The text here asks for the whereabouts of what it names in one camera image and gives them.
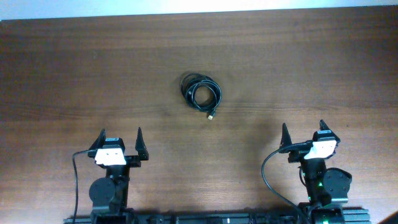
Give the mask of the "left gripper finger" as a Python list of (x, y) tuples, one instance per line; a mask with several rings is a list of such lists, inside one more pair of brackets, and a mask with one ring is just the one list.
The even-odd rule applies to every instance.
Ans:
[(143, 134), (142, 134), (142, 129), (138, 127), (137, 130), (137, 139), (136, 139), (136, 145), (135, 149), (138, 152), (139, 155), (148, 155), (148, 151), (144, 142)]
[(106, 130), (102, 129), (97, 139), (90, 146), (89, 150), (92, 151), (101, 148), (104, 144), (105, 139), (106, 139)]

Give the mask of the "black usb cable gold plug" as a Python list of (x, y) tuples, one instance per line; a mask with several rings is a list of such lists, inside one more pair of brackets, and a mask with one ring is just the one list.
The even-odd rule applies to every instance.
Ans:
[(180, 82), (180, 92), (190, 108), (206, 113), (209, 120), (215, 117), (223, 97), (219, 84), (200, 73), (186, 74)]

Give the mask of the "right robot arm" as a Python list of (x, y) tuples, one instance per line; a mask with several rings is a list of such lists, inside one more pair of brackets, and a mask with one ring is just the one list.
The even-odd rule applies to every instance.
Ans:
[(288, 155), (289, 163), (299, 163), (299, 175), (305, 185), (308, 202), (298, 208), (309, 223), (344, 223), (342, 205), (348, 202), (352, 175), (342, 169), (327, 168), (326, 160), (333, 157), (340, 138), (326, 125), (310, 140), (293, 143), (286, 124), (282, 125), (279, 152)]

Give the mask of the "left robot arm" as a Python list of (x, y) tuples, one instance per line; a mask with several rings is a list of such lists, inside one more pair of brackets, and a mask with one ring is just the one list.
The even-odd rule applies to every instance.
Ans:
[(134, 223), (134, 210), (127, 207), (130, 169), (139, 168), (149, 159), (142, 129), (137, 130), (136, 155), (124, 154), (122, 138), (107, 138), (102, 130), (89, 148), (88, 157), (106, 171), (104, 177), (95, 180), (89, 189), (93, 202), (90, 214), (92, 223)]

